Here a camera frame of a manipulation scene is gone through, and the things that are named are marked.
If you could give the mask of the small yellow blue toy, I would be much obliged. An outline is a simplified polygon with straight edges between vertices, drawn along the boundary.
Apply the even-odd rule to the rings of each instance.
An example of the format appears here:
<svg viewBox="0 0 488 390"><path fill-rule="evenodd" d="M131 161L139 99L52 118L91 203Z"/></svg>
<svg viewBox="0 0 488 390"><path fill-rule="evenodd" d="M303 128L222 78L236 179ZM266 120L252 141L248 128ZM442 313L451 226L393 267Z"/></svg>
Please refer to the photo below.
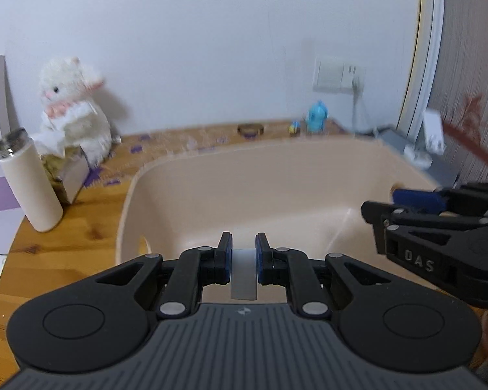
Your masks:
<svg viewBox="0 0 488 390"><path fill-rule="evenodd" d="M290 136L298 136L301 134L301 123L294 121L290 124L288 128L288 133Z"/></svg>

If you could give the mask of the tissue box with tissues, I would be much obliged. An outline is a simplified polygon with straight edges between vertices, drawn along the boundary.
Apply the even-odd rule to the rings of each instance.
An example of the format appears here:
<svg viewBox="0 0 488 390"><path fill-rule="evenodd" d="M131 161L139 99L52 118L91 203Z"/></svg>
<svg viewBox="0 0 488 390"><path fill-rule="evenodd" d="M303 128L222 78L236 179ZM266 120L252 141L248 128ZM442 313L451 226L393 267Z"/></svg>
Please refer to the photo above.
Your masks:
<svg viewBox="0 0 488 390"><path fill-rule="evenodd" d="M59 131L44 131L31 138L59 201L62 205L73 204L89 176L83 149L68 145Z"/></svg>

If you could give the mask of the white wall socket panel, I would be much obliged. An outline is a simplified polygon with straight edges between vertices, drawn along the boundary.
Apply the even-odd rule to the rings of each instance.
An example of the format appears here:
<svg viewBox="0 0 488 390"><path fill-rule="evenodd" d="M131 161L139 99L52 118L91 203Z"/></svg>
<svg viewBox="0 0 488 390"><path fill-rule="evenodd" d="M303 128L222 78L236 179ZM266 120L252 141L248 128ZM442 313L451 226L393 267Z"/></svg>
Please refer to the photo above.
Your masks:
<svg viewBox="0 0 488 390"><path fill-rule="evenodd" d="M366 70L332 57L316 57L312 89L317 93L361 94Z"/></svg>

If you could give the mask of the blue cartoon figurine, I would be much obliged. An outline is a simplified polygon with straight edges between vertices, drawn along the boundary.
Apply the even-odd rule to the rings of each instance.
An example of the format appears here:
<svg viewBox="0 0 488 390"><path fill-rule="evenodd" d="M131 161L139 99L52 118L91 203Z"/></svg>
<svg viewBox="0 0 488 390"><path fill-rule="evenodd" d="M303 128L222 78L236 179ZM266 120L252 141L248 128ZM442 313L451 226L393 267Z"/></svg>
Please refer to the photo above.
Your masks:
<svg viewBox="0 0 488 390"><path fill-rule="evenodd" d="M324 131L328 118L328 108L322 102L316 102L309 109L306 116L306 127L308 134L321 134Z"/></svg>

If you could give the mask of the beige plastic storage basket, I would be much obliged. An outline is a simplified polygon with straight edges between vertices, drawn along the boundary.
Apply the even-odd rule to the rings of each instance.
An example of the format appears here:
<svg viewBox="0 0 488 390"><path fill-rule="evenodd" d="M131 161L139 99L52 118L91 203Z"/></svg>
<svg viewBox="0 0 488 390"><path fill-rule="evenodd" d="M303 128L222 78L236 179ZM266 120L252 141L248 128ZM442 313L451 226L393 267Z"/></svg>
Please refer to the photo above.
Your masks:
<svg viewBox="0 0 488 390"><path fill-rule="evenodd" d="M141 253L178 257L212 246L221 234L251 249L264 232L274 247L309 257L349 255L389 273L405 271L375 248L362 218L366 201L389 202L394 189L432 190L435 182L389 146L351 136L313 136L231 145L145 165L131 181L116 262Z"/></svg>

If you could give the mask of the white plush lamb toy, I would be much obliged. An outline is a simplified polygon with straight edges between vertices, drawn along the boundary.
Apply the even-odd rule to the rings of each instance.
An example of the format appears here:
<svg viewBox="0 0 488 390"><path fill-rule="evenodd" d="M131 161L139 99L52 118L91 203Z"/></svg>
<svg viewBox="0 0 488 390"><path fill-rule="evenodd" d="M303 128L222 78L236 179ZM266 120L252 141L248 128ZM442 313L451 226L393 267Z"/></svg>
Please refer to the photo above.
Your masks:
<svg viewBox="0 0 488 390"><path fill-rule="evenodd" d="M40 130L56 135L62 149L81 148L91 167L100 165L113 145L111 124L93 98L104 83L98 70L77 57L53 58L39 75Z"/></svg>

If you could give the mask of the white door frame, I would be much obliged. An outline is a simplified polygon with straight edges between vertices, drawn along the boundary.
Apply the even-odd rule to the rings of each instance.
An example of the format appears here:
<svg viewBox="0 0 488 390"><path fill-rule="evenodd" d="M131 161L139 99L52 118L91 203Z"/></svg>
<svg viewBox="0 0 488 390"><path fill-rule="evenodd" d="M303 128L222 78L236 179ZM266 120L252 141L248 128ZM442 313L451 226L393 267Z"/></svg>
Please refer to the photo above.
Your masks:
<svg viewBox="0 0 488 390"><path fill-rule="evenodd" d="M444 0L419 0L418 23L404 104L397 131L415 142L429 102L439 58Z"/></svg>

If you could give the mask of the cream thermos bottle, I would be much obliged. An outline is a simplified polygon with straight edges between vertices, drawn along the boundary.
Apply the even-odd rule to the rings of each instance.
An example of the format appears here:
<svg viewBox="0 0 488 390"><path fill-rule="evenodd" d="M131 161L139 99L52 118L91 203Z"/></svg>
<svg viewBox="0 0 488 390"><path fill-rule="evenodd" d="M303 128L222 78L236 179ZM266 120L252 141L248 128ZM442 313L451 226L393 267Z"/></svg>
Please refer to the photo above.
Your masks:
<svg viewBox="0 0 488 390"><path fill-rule="evenodd" d="M13 130L0 139L0 165L32 227L46 232L57 226L63 209L25 129Z"/></svg>

